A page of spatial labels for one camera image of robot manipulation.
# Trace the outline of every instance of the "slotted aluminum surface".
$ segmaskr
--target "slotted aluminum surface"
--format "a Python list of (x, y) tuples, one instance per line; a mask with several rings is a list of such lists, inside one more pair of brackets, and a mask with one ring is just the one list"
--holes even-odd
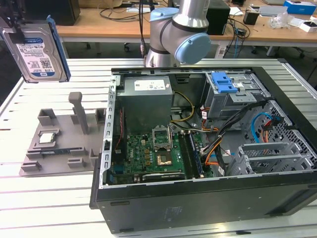
[[(140, 59), (69, 59), (69, 83), (26, 84), (19, 81), (0, 108), (0, 237), (114, 237), (99, 210), (90, 210), (92, 173), (44, 178), (21, 178), (18, 172), (37, 127), (42, 108), (57, 115), (72, 113), (69, 92), (81, 91), (87, 113), (107, 103), (114, 67), (142, 67)], [(317, 126), (317, 103), (301, 86), (301, 78), (275, 59), (206, 59), (199, 66), (262, 66), (282, 90)], [(236, 237), (245, 230), (259, 237), (317, 236), (317, 202), (289, 217), (257, 219), (141, 233), (117, 234), (150, 237)]]

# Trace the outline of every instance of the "ram slot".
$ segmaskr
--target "ram slot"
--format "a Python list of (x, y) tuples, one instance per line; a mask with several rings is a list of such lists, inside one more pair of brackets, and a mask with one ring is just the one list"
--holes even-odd
[(190, 142), (190, 135), (179, 134), (178, 142), (180, 145), (180, 150), (183, 158), (186, 177), (188, 179), (198, 178), (199, 173), (195, 161), (195, 155)]

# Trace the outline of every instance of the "hard drive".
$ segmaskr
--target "hard drive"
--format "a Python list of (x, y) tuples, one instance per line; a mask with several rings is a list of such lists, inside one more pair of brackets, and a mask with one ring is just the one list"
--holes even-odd
[(55, 22), (21, 24), (22, 44), (14, 42), (14, 28), (3, 28), (2, 36), (26, 82), (68, 81), (69, 68)]

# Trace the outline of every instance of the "floor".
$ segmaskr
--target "floor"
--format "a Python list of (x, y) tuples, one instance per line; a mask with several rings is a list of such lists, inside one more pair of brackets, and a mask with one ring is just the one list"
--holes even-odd
[[(97, 58), (94, 43), (90, 44), (91, 49), (87, 49), (86, 43), (66, 43), (68, 55), (71, 59), (91, 59)], [(129, 44), (130, 51), (125, 52), (122, 43), (101, 43), (100, 58), (140, 58), (140, 44)], [(256, 54), (252, 53), (254, 48), (244, 46), (239, 58), (245, 59), (267, 59), (267, 48), (257, 47)], [(305, 51), (314, 51), (313, 48), (303, 48)], [(214, 58), (216, 46), (213, 46), (208, 58)], [(304, 58), (300, 58), (300, 53), (291, 47), (280, 48), (275, 57), (286, 59), (305, 79), (308, 78), (312, 69), (317, 64), (317, 50), (314, 53), (304, 53)], [(227, 54), (226, 58), (233, 58), (233, 54)], [(0, 42), (0, 104), (6, 99), (16, 82), (20, 78), (20, 71), (15, 64), (4, 42)], [(309, 80), (312, 86), (317, 85), (317, 70)]]

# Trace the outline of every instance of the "white box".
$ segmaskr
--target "white box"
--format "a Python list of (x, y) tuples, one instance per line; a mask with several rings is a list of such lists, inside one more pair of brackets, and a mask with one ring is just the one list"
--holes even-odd
[(313, 21), (304, 21), (299, 28), (306, 32), (317, 32), (317, 24)]

